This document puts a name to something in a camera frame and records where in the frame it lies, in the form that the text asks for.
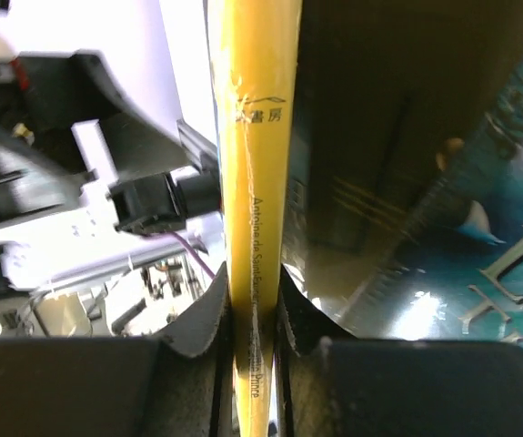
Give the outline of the blue ocean cover book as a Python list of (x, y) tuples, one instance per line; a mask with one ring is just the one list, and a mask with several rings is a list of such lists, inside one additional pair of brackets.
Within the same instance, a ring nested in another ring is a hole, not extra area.
[(523, 61), (339, 322), (359, 337), (523, 347)]

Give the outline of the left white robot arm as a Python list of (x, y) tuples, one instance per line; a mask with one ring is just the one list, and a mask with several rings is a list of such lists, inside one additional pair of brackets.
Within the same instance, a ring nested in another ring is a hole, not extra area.
[(171, 136), (97, 53), (0, 56), (0, 296), (222, 248), (213, 147)]

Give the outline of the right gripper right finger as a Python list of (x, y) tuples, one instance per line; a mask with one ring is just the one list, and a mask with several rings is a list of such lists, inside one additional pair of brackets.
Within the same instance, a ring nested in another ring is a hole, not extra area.
[(283, 436), (523, 436), (523, 349), (494, 341), (361, 340), (280, 273)]

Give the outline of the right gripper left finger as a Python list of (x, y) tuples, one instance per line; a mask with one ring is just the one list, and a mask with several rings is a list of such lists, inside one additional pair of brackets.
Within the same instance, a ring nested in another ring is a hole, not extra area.
[(0, 436), (228, 436), (227, 274), (145, 337), (0, 339)]

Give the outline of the yellow book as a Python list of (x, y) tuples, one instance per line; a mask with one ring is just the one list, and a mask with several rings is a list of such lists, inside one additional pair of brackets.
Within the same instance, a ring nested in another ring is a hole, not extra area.
[(264, 436), (269, 424), (301, 12), (298, 1), (212, 1), (207, 7), (234, 388), (244, 436)]

